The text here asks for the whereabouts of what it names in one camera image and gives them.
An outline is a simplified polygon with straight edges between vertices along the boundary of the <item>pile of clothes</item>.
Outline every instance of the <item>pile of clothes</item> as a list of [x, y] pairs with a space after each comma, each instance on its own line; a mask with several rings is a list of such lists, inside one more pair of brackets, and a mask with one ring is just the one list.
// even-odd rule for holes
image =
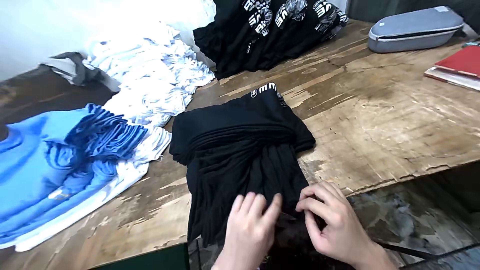
[[88, 104], [8, 125], [0, 142], [0, 244], [64, 214], [105, 187], [147, 132]]
[[268, 70], [333, 38], [348, 17], [324, 0], [215, 0], [215, 20], [193, 31], [222, 79]]
[[180, 40], [180, 32], [157, 22], [137, 38], [95, 42], [87, 62], [119, 81], [120, 93], [104, 108], [130, 123], [164, 126], [183, 112], [198, 86], [214, 74]]
[[192, 194], [188, 240], [204, 245], [225, 238], [235, 197], [250, 191], [270, 204], [283, 196], [283, 212], [297, 216], [308, 185], [296, 154], [313, 148], [311, 132], [285, 103], [274, 83], [222, 105], [181, 113], [173, 123], [170, 154], [187, 166]]
[[[214, 79], [178, 31], [162, 23], [143, 30], [94, 42], [82, 60], [121, 82], [104, 106], [9, 125], [0, 142], [0, 248], [29, 250], [140, 180], [170, 144], [172, 133], [162, 126]], [[62, 64], [58, 69], [69, 63], [51, 61]], [[63, 77], [76, 81], [75, 74]]]

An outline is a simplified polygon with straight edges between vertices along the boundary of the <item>dark floor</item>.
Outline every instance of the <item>dark floor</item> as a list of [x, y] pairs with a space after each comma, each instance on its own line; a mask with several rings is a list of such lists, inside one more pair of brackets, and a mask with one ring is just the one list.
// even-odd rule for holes
[[[480, 243], [479, 172], [480, 161], [352, 196], [349, 201], [374, 241], [434, 255], [447, 254]], [[478, 254], [477, 250], [464, 257]], [[202, 248], [202, 240], [198, 239], [188, 251], [191, 270], [209, 270], [221, 247]], [[424, 261], [396, 251], [388, 253], [399, 267]], [[437, 264], [430, 263], [425, 269], [432, 265]], [[413, 266], [423, 269], [422, 265]]]

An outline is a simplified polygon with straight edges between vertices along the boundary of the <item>right hand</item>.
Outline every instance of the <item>right hand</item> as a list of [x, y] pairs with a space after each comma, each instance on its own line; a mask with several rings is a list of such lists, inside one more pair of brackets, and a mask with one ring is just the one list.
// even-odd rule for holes
[[[323, 202], [312, 198], [316, 196]], [[350, 264], [355, 269], [397, 269], [385, 250], [373, 242], [360, 224], [352, 206], [334, 183], [325, 181], [304, 188], [296, 211], [305, 212], [305, 225], [315, 249]], [[314, 214], [325, 220], [320, 231]]]

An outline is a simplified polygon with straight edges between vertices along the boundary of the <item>stack of light blue t-shirts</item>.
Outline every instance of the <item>stack of light blue t-shirts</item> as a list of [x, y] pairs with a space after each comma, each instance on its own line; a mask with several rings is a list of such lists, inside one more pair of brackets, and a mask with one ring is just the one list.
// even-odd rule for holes
[[95, 104], [45, 112], [8, 129], [0, 141], [0, 244], [95, 194], [146, 133]]

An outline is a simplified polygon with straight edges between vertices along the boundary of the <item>stack of white t-shirts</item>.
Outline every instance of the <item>stack of white t-shirts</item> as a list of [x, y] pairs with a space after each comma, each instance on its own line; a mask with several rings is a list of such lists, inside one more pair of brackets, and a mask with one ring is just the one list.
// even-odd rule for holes
[[179, 31], [157, 22], [136, 38], [94, 43], [87, 61], [121, 83], [103, 107], [133, 124], [164, 126], [183, 112], [198, 86], [214, 79]]

